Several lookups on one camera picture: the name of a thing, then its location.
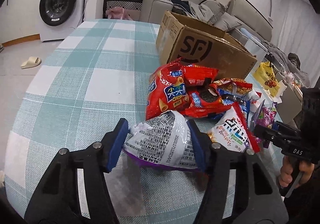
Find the plaid tablecloth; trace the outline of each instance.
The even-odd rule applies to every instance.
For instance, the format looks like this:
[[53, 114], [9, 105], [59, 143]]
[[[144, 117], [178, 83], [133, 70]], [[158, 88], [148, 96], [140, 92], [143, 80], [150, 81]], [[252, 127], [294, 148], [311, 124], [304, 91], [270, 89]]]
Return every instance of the plaid tablecloth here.
[[[60, 148], [86, 148], [121, 117], [129, 125], [145, 119], [148, 77], [159, 66], [158, 30], [159, 25], [135, 21], [84, 22], [43, 62], [17, 113], [5, 158], [8, 200], [22, 217]], [[247, 80], [260, 89], [250, 76]], [[197, 124], [202, 131], [213, 126], [208, 120]], [[271, 146], [261, 157], [275, 175], [279, 149]], [[232, 211], [235, 173], [230, 174], [225, 217]], [[140, 169], [123, 152], [105, 176], [121, 223], [192, 223], [206, 186], [197, 174]], [[89, 216], [80, 170], [79, 196]]]

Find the slipper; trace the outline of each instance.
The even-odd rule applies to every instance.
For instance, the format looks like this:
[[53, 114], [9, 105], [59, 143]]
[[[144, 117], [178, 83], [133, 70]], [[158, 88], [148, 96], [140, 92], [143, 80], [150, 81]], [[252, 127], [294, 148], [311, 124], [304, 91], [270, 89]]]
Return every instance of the slipper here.
[[27, 61], [21, 64], [22, 69], [29, 69], [38, 66], [41, 63], [41, 59], [38, 57], [30, 57]]

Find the human hand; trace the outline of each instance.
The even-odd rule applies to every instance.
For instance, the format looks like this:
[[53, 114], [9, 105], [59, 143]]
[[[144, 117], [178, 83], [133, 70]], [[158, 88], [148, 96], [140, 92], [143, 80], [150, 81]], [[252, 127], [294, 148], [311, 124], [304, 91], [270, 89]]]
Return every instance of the human hand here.
[[[313, 163], [308, 163], [305, 161], [301, 161], [299, 164], [299, 170], [303, 171], [303, 175], [299, 181], [299, 183], [295, 186], [295, 188], [298, 188], [302, 184], [306, 183], [313, 172], [315, 168], [315, 165]], [[293, 172], [293, 166], [291, 165], [289, 161], [289, 157], [285, 155], [282, 159], [282, 167], [280, 169], [280, 176], [278, 177], [279, 183], [282, 187], [287, 187], [292, 182], [292, 174]]]

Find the metal screw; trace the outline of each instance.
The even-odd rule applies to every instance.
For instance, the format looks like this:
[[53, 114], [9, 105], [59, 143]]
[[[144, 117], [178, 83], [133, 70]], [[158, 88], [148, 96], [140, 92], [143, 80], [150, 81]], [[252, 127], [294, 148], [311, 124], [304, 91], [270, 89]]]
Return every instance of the metal screw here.
[[102, 143], [100, 143], [100, 142], [95, 142], [95, 143], [92, 144], [92, 146], [93, 146], [93, 148], [97, 149], [97, 148], [102, 147]]
[[65, 154], [67, 153], [67, 151], [68, 151], [67, 148], [61, 148], [61, 149], [59, 150], [59, 154], [65, 155]]
[[220, 149], [221, 148], [221, 145], [219, 143], [212, 143], [211, 146], [213, 149]]
[[247, 154], [248, 155], [254, 155], [254, 150], [252, 150], [252, 149], [247, 149]]

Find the floor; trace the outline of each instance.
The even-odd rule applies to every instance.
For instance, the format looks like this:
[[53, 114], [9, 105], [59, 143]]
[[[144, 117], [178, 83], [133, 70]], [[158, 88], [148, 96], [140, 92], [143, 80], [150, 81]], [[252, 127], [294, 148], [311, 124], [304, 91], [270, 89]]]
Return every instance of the floor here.
[[4, 169], [5, 150], [15, 115], [25, 91], [41, 67], [21, 69], [20, 65], [30, 56], [44, 60], [60, 42], [37, 40], [5, 47], [0, 52], [0, 171]]

